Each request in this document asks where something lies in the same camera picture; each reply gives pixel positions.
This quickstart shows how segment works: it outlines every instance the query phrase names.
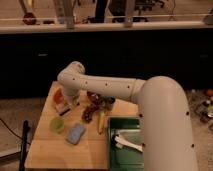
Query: blue sponge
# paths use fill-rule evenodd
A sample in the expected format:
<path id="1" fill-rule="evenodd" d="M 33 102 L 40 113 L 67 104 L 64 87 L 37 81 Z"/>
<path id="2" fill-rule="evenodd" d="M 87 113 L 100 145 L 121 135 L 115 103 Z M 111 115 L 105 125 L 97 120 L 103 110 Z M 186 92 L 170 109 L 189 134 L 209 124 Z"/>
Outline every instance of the blue sponge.
<path id="1" fill-rule="evenodd" d="M 67 136 L 67 141 L 71 144 L 78 144 L 81 136 L 85 132 L 85 127 L 80 124 L 76 123 L 69 131 L 69 134 Z"/>

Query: wooden tabletop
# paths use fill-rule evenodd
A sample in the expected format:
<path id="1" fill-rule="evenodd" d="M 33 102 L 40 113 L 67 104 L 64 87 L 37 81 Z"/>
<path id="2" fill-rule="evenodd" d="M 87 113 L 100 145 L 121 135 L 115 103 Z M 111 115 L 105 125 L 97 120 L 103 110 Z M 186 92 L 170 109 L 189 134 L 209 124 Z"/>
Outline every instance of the wooden tabletop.
<path id="1" fill-rule="evenodd" d="M 58 82 L 53 82 L 50 88 L 25 167 L 34 169 L 107 169 L 107 119 L 102 134 L 98 133 L 98 112 L 93 115 L 90 123 L 82 121 L 82 113 L 90 104 L 85 91 L 80 93 L 80 105 L 63 116 L 65 128 L 62 133 L 53 133 L 49 129 L 51 119 L 58 116 L 52 105 L 52 97 L 59 87 Z M 137 111 L 136 105 L 116 99 L 108 117 L 136 116 Z M 86 132 L 77 145 L 72 145 L 66 141 L 66 136 L 76 122 L 84 124 Z"/>

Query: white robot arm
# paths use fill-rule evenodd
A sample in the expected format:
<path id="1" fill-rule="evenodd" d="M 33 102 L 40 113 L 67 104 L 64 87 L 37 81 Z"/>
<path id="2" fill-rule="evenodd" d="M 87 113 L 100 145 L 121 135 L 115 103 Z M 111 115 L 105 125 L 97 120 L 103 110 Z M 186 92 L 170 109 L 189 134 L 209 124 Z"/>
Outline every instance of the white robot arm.
<path id="1" fill-rule="evenodd" d="M 58 75 L 67 101 L 80 89 L 130 101 L 138 105 L 143 137 L 145 171 L 198 171 L 187 98 L 171 78 L 147 81 L 84 75 L 79 62 L 72 62 Z"/>

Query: black cabinet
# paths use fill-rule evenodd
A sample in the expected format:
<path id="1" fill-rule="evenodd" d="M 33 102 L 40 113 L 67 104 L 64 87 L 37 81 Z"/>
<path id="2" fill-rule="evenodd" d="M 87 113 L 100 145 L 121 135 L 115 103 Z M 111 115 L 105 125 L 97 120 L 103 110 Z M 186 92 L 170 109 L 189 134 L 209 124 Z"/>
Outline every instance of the black cabinet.
<path id="1" fill-rule="evenodd" d="M 70 62 L 86 74 L 148 79 L 184 88 L 213 86 L 213 29 L 0 35 L 1 97 L 46 96 Z"/>

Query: green tray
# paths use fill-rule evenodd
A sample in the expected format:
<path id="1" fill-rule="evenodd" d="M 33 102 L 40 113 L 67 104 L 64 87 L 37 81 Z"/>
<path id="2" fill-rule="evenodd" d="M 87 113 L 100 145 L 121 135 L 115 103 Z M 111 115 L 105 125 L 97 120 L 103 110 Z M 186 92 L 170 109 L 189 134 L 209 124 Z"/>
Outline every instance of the green tray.
<path id="1" fill-rule="evenodd" d="M 118 148 L 112 141 L 115 134 L 126 140 L 141 144 L 139 119 L 129 117 L 111 117 L 108 120 L 108 167 L 110 171 L 143 171 L 143 153 L 130 148 Z"/>

